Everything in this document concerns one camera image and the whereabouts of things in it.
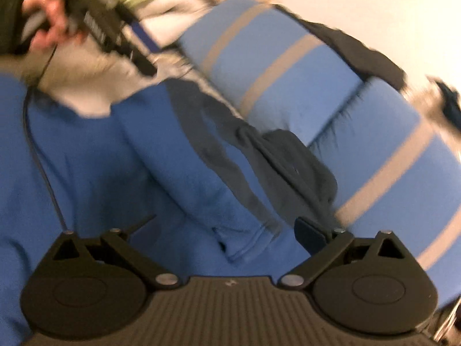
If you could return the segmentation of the person left hand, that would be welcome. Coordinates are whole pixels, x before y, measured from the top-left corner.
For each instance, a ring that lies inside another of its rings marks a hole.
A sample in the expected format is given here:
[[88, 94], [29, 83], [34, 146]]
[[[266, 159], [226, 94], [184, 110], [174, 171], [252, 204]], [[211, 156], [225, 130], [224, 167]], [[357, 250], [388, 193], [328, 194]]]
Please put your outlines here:
[[34, 35], [27, 39], [31, 51], [45, 51], [55, 45], [72, 42], [82, 44], [86, 41], [88, 33], [76, 29], [71, 31], [65, 10], [64, 0], [23, 0], [21, 11], [26, 18], [42, 18]]

